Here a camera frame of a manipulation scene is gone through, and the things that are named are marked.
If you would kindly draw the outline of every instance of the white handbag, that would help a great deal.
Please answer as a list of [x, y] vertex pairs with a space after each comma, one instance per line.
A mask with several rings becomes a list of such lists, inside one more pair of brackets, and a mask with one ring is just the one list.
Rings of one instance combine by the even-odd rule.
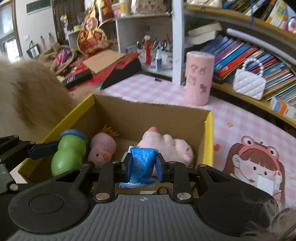
[[188, 4], [222, 8], [222, 0], [187, 0]]
[[[260, 67], [260, 74], [256, 75], [252, 72], [245, 71], [249, 62], [257, 62]], [[263, 76], [263, 64], [256, 58], [247, 59], [242, 65], [242, 69], [238, 69], [235, 73], [233, 90], [237, 93], [252, 97], [256, 100], [262, 99], [266, 85]]]

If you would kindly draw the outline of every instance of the pink cylinder container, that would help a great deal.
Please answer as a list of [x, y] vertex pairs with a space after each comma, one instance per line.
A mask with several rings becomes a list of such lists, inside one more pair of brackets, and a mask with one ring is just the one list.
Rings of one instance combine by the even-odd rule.
[[187, 53], [185, 100], [195, 105], [209, 101], [215, 56], [200, 51]]

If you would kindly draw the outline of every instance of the black bag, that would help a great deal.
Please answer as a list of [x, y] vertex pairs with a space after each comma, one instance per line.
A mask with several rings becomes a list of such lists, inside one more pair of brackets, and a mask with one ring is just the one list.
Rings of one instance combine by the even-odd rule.
[[30, 58], [36, 58], [40, 55], [40, 47], [39, 44], [34, 45], [33, 40], [30, 42], [29, 49], [27, 50], [27, 54]]

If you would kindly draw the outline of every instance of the pearl handle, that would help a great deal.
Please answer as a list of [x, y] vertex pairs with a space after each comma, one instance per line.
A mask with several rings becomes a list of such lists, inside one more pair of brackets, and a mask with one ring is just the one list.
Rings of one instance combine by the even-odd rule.
[[260, 74], [259, 74], [259, 76], [262, 77], [262, 76], [263, 76], [263, 72], [264, 72], [264, 71], [263, 71], [263, 70], [264, 70], [264, 66], [263, 66], [263, 64], [260, 62], [260, 60], [258, 60], [258, 59], [256, 59], [256, 58], [248, 58], [248, 59], [243, 63], [243, 65], [242, 65], [242, 70], [245, 70], [247, 64], [250, 63], [250, 62], [256, 62], [256, 63], [259, 65], [259, 67], [260, 67]]

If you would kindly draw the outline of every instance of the purple book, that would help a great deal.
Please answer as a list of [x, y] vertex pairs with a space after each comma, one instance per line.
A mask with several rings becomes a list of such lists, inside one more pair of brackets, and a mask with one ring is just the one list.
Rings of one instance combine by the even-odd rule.
[[223, 58], [223, 56], [225, 56], [228, 52], [230, 52], [231, 50], [233, 50], [235, 47], [237, 47], [241, 43], [242, 42], [239, 39], [237, 39], [232, 44], [230, 44], [226, 49], [224, 49], [222, 52], [220, 52], [219, 54], [217, 54], [215, 56], [215, 63], [217, 63], [220, 59]]

